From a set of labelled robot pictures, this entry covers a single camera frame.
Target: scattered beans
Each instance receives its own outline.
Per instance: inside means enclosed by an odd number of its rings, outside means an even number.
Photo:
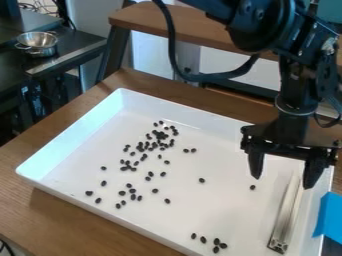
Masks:
[[[93,191],[86,191],[85,194],[86,194],[87,196],[92,196],[92,195],[94,194],[94,192],[93,192]]]
[[[221,247],[221,249],[227,249],[227,248],[228,248],[228,245],[225,244],[225,243],[221,243],[221,244],[220,244],[220,247]]]
[[[201,236],[200,240],[203,244],[207,243],[207,239],[204,236]]]
[[[214,245],[219,245],[221,243],[220,239],[215,238],[214,239]]]
[[[220,251],[220,248],[218,247],[218,246],[215,246],[214,248],[213,248],[213,253],[218,253]]]

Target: white plastic tray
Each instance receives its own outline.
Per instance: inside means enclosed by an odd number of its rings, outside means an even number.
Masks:
[[[130,144],[137,152],[135,145],[160,128],[153,126],[159,120],[178,129],[175,146],[148,152],[136,172],[120,171],[120,159],[134,162],[141,156],[129,156],[124,146]],[[214,255],[216,237],[229,246],[218,255],[278,255],[266,245],[290,177],[294,172],[301,175],[303,163],[267,156],[263,176],[256,181],[240,150],[243,125],[247,123],[119,89],[19,166],[17,173],[42,190],[187,255]],[[184,148],[197,152],[185,154]],[[171,164],[165,165],[158,154]],[[145,180],[149,171],[155,174],[151,182]],[[159,176],[162,171],[167,172],[164,178]],[[326,170],[316,187],[304,193],[287,255],[320,255],[322,237],[311,236],[332,174],[333,169]],[[107,186],[100,186],[102,180]],[[143,195],[141,202],[118,195],[128,182]],[[253,184],[255,191],[249,189]],[[158,194],[151,192],[154,188]],[[87,190],[94,195],[86,196]],[[95,204],[98,197],[102,202]],[[165,204],[165,198],[171,204]],[[127,205],[116,209],[123,199]],[[193,232],[204,235],[207,244],[192,240]]]

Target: wooden shelf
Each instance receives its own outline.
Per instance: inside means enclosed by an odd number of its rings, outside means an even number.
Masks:
[[[246,54],[235,47],[225,26],[205,16],[194,8],[168,5],[175,24],[177,39],[219,50]],[[163,14],[152,2],[141,2],[121,9],[109,16],[111,25],[167,37],[167,27]],[[262,58],[277,61],[278,57],[268,51]],[[342,50],[338,54],[338,66],[342,71]]]

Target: desk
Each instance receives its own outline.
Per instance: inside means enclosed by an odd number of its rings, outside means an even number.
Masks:
[[[270,104],[239,94],[223,95],[131,69],[121,69],[0,148],[1,235],[36,256],[182,255],[34,189],[14,172],[20,163],[118,88],[252,123],[264,122],[277,115]],[[251,110],[263,115],[257,116]],[[342,138],[340,127],[329,131],[336,138]],[[339,193],[342,193],[341,166],[342,162],[339,162],[333,184],[334,191]]]

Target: metal bowl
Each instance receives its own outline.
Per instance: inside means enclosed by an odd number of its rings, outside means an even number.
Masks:
[[[34,48],[49,48],[57,44],[58,39],[51,32],[28,32],[17,37],[17,41]]]

